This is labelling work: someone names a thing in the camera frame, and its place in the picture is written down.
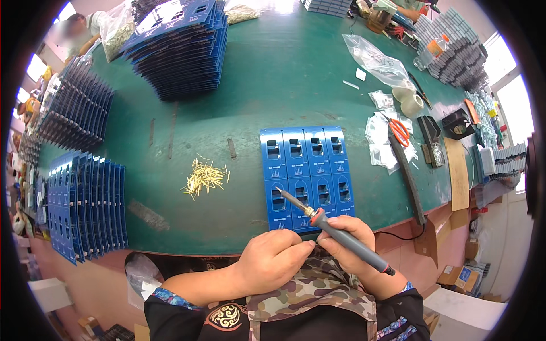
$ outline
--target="soldering iron handle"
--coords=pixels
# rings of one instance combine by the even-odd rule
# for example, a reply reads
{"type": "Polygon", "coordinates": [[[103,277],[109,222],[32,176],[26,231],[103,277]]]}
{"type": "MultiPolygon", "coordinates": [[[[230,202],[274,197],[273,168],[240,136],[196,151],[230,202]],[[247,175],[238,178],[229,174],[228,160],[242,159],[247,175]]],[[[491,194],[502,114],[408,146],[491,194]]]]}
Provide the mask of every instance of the soldering iron handle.
{"type": "Polygon", "coordinates": [[[349,232],[334,229],[328,224],[327,219],[328,217],[324,213],[324,210],[319,209],[317,214],[312,218],[311,225],[326,231],[333,239],[337,240],[339,244],[351,250],[358,258],[370,264],[377,271],[386,272],[391,276],[395,274],[394,269],[392,269],[383,258],[370,250],[369,247],[364,245],[349,232]]]}

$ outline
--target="hand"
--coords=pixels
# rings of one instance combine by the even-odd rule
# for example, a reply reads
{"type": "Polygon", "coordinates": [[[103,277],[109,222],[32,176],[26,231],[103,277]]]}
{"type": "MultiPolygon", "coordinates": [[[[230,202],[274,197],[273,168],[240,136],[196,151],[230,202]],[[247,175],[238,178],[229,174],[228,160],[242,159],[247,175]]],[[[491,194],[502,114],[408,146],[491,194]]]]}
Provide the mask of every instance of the hand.
{"type": "Polygon", "coordinates": [[[264,294],[285,285],[314,248],[290,230],[273,230],[252,238],[233,267],[241,296],[264,294]]]}
{"type": "MultiPolygon", "coordinates": [[[[328,224],[334,229],[346,230],[375,252],[375,238],[373,232],[362,220],[349,216],[339,216],[328,218],[328,224]]],[[[370,270],[377,271],[368,263],[360,260],[352,251],[335,241],[325,231],[322,231],[318,236],[317,243],[337,259],[346,272],[360,276],[361,274],[368,273],[370,270]]]]}

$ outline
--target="person's left hand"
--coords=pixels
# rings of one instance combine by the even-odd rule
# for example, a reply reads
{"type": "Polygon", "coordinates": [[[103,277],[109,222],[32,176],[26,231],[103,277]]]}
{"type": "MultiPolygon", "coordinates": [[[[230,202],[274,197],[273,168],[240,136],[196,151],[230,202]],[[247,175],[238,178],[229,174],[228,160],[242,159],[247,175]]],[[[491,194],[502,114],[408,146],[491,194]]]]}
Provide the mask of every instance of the person's left hand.
{"type": "Polygon", "coordinates": [[[280,288],[301,268],[314,248],[290,230],[273,230],[252,238],[232,265],[233,276],[245,296],[280,288]]]}

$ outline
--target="scissors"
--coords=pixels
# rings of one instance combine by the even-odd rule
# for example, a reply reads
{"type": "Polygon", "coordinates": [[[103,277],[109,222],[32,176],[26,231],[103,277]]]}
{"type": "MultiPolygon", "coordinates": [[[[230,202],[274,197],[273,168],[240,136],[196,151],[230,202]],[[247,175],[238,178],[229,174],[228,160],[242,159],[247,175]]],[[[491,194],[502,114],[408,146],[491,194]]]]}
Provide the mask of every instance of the scissors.
{"type": "Polygon", "coordinates": [[[396,137],[398,142],[400,142],[400,144],[404,147],[408,147],[410,145],[410,134],[402,122],[398,121],[397,119],[388,118],[384,113],[381,113],[381,115],[383,115],[389,122],[390,130],[393,132],[393,135],[396,137]]]}

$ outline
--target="work table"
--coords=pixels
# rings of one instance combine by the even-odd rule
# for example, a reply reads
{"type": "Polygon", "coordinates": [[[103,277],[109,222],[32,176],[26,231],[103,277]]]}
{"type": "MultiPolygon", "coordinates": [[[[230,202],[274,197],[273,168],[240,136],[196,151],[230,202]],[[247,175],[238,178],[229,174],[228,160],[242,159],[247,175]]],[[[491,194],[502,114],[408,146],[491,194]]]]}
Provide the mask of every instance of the work table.
{"type": "MultiPolygon", "coordinates": [[[[353,19],[293,8],[270,8],[258,19],[229,27],[219,89],[163,103],[123,58],[107,63],[102,48],[93,69],[116,91],[104,143],[94,154],[126,166],[125,205],[129,248],[178,255],[239,254],[253,236],[268,231],[259,131],[272,127],[339,125],[351,166],[356,216],[373,230],[411,219],[413,210],[400,171],[372,166],[366,121],[377,109],[369,92],[391,88],[358,67],[341,34],[353,19]],[[343,84],[360,86],[360,90],[343,84]],[[232,139],[236,157],[228,146],[232,139]],[[197,153],[231,172],[225,190],[202,193],[195,202],[185,187],[197,153]]],[[[464,91],[444,85],[412,64],[416,50],[376,34],[356,18],[352,26],[383,53],[401,60],[420,82],[433,109],[421,115],[437,121],[464,104],[464,91]]],[[[400,104],[396,103],[398,112],[400,104]]],[[[418,160],[413,176],[423,209],[451,200],[449,167],[433,169],[424,160],[423,135],[413,120],[411,142],[418,160]]],[[[467,147],[475,137],[461,140],[467,147]]],[[[62,154],[42,147],[40,170],[62,154]]],[[[469,182],[472,158],[467,155],[469,182]]]]}

